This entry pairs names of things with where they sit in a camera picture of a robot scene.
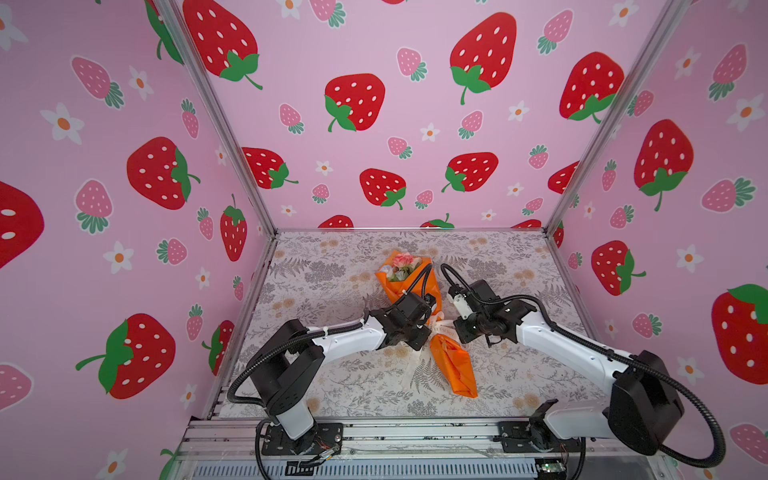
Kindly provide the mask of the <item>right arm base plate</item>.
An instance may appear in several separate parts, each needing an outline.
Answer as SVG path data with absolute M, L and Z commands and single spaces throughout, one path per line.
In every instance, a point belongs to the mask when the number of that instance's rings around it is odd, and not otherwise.
M 505 421 L 498 424 L 496 437 L 505 453 L 549 454 L 579 453 L 576 439 L 556 438 L 544 425 L 532 426 L 528 421 Z

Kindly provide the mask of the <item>orange wrapping paper sheet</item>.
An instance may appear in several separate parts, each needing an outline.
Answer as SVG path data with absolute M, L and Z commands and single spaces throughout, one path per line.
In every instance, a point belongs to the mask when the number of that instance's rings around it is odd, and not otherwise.
M 459 343 L 453 324 L 444 317 L 442 294 L 432 260 L 394 251 L 376 277 L 392 304 L 400 300 L 408 289 L 420 298 L 425 295 L 435 298 L 435 307 L 424 323 L 431 331 L 427 342 L 431 357 L 455 395 L 477 398 L 478 388 L 470 355 Z

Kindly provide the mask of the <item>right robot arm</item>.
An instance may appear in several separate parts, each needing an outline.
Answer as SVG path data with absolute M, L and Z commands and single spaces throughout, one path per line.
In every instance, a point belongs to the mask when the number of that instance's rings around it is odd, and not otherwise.
M 607 438 L 630 450 L 653 456 L 658 452 L 696 468 L 720 465 L 726 439 L 714 414 L 689 388 L 671 378 L 663 360 L 643 351 L 615 350 L 553 321 L 538 298 L 501 298 L 484 280 L 450 282 L 449 298 L 459 313 L 454 327 L 462 343 L 480 337 L 489 345 L 502 340 L 535 349 L 590 380 L 605 394 L 595 402 L 544 402 L 529 417 L 527 436 L 540 451 L 561 441 Z M 711 453 L 694 458 L 665 445 L 682 419 L 689 401 L 712 436 Z

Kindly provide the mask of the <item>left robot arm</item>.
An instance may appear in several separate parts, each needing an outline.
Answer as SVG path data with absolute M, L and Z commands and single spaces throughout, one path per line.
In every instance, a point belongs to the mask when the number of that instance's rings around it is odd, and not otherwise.
M 433 295 L 406 292 L 391 306 L 343 324 L 310 328 L 290 320 L 232 380 L 227 401 L 262 408 L 290 440 L 303 441 L 317 429 L 305 396 L 321 366 L 400 344 L 421 350 L 431 334 L 427 322 L 436 308 Z

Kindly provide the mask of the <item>cream ribbon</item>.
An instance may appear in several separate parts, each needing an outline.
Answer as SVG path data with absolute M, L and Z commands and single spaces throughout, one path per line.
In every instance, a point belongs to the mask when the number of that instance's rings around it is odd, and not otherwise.
M 433 315 L 427 326 L 431 331 L 427 346 L 438 370 L 455 395 L 469 397 L 474 389 L 471 360 L 453 322 L 439 314 Z

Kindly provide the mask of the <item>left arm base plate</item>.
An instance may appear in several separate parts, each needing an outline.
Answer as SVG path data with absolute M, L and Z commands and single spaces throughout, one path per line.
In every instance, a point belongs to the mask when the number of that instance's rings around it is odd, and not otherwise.
M 320 422 L 298 439 L 291 439 L 281 425 L 270 424 L 261 435 L 260 453 L 266 456 L 320 455 L 342 446 L 344 424 Z

